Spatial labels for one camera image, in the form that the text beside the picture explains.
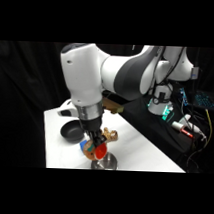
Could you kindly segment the black gripper silver flange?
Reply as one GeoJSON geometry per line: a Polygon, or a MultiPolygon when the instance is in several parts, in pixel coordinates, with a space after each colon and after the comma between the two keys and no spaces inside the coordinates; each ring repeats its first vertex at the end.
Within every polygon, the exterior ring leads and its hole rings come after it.
{"type": "Polygon", "coordinates": [[[81,127],[89,134],[93,144],[96,145],[98,143],[101,145],[105,143],[107,141],[107,137],[104,132],[100,130],[103,122],[102,103],[99,102],[94,105],[77,106],[77,111],[81,127]]]}

